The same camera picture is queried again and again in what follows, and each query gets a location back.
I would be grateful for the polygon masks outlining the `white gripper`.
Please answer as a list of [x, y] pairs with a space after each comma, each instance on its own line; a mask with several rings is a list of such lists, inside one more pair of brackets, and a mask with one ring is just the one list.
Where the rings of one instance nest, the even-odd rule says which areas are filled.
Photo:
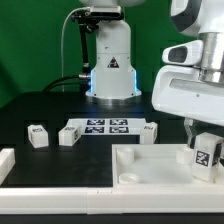
[[224, 88], [200, 81], [201, 40], [166, 48], [166, 63], [157, 73], [152, 93], [153, 107], [185, 117], [187, 147], [193, 149], [198, 121], [224, 126]]

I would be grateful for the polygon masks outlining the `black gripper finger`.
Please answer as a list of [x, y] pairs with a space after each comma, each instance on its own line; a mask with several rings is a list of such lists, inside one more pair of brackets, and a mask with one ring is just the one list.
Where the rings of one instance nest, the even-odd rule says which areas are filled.
[[216, 145], [215, 154], [214, 154], [214, 159], [216, 162], [215, 164], [218, 164], [220, 162], [222, 148], [223, 148], [223, 143], [218, 143]]

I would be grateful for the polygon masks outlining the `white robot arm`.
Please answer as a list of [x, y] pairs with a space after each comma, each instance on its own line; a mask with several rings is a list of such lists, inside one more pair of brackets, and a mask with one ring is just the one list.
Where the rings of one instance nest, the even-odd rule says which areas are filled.
[[[122, 103], [141, 96], [131, 66], [131, 29], [122, 8], [131, 0], [80, 0], [89, 31], [96, 30], [96, 65], [86, 97]], [[170, 19], [192, 42], [166, 48], [151, 102], [161, 112], [224, 126], [224, 0], [171, 0]]]

